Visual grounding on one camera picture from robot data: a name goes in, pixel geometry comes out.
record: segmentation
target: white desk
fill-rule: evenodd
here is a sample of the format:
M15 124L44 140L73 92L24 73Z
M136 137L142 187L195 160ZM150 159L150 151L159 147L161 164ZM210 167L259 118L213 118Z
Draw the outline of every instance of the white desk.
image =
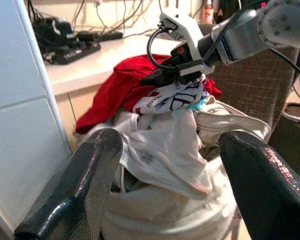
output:
M55 96L102 84L122 60L147 54L145 35L101 42L101 50L67 65L46 63L46 70ZM169 55L179 41L155 39L151 52Z

